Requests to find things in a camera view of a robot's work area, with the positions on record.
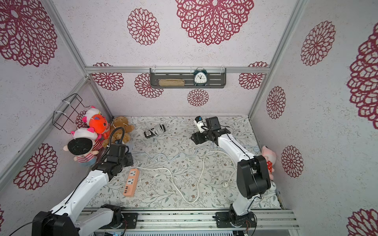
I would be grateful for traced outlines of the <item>orange power strip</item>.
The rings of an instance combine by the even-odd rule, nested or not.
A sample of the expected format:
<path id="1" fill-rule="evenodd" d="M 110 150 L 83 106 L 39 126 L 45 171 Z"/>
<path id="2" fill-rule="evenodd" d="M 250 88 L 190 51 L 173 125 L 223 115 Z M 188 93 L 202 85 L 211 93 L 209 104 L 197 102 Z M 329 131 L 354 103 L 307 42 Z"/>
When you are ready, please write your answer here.
<path id="1" fill-rule="evenodd" d="M 137 182 L 140 171 L 138 169 L 131 169 L 126 180 L 123 195 L 125 197 L 133 197 L 137 188 Z"/>

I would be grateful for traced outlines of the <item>striped black white object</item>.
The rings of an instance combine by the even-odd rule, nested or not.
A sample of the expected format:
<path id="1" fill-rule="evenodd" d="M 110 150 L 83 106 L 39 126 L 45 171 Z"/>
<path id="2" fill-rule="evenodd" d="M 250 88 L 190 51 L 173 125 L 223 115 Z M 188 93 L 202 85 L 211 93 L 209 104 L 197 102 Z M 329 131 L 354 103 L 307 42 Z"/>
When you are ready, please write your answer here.
<path id="1" fill-rule="evenodd" d="M 144 136 L 145 136 L 145 138 L 149 139 L 149 138 L 152 138 L 154 136 L 162 135 L 166 131 L 167 131 L 167 129 L 166 129 L 164 124 L 158 124 L 158 125 L 154 126 L 153 128 L 144 131 Z"/>

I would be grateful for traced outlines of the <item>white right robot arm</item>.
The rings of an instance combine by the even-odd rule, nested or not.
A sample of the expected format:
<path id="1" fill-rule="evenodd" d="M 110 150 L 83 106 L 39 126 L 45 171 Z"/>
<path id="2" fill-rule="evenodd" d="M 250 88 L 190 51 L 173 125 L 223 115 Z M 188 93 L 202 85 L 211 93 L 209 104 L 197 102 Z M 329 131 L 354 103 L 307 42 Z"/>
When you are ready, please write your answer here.
<path id="1" fill-rule="evenodd" d="M 192 134 L 195 144 L 213 142 L 228 154 L 236 166 L 236 183 L 239 190 L 237 200 L 231 205 L 230 213 L 245 216 L 255 200 L 271 188 L 270 174 L 266 159 L 249 152 L 232 136 L 226 126 L 220 125 L 217 117 L 194 120 L 198 132 Z"/>

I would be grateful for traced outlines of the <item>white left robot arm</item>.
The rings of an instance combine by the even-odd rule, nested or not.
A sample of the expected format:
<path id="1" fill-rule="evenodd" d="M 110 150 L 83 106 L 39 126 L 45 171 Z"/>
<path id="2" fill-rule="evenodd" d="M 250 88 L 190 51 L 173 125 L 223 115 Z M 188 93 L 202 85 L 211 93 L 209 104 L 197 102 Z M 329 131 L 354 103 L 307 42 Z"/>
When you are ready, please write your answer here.
<path id="1" fill-rule="evenodd" d="M 105 204 L 79 219 L 88 202 L 132 161 L 129 147 L 112 144 L 78 186 L 49 212 L 41 211 L 33 219 L 33 236 L 90 236 L 102 227 L 122 228 L 124 216 L 119 206 Z"/>

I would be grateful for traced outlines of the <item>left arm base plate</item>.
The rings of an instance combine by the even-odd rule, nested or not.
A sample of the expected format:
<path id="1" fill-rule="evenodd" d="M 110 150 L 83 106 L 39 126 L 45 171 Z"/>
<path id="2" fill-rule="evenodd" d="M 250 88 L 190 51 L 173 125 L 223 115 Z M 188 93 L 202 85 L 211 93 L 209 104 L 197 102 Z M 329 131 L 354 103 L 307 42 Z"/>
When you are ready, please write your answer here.
<path id="1" fill-rule="evenodd" d="M 122 218 L 121 218 L 121 225 L 119 226 L 119 229 L 126 229 L 126 230 L 131 230 L 135 229 L 137 222 L 138 222 L 138 213 L 134 212 L 126 212 L 122 213 Z"/>

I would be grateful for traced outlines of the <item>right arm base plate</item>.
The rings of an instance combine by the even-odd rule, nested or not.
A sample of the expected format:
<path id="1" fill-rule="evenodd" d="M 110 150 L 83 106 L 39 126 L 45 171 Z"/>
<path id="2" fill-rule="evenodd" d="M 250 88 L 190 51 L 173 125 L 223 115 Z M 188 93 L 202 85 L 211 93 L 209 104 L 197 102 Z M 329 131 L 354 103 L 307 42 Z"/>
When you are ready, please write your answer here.
<path id="1" fill-rule="evenodd" d="M 252 212 L 239 216 L 234 211 L 219 211 L 212 217 L 218 228 L 253 228 L 257 225 L 257 220 Z"/>

